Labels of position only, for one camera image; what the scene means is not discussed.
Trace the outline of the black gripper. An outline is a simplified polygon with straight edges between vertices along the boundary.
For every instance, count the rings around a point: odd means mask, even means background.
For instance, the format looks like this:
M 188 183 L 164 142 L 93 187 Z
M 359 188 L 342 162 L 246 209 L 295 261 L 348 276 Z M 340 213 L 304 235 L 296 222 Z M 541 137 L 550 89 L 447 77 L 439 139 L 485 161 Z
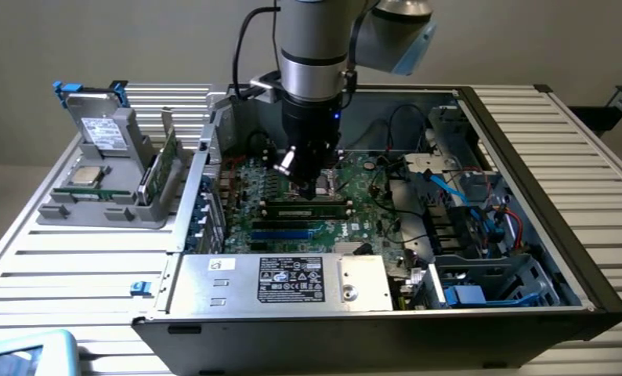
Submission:
M 287 151 L 274 169 L 296 184 L 307 200 L 316 197 L 316 180 L 335 157 L 340 141 L 342 96 L 308 101 L 286 94 L 282 100 L 282 126 Z

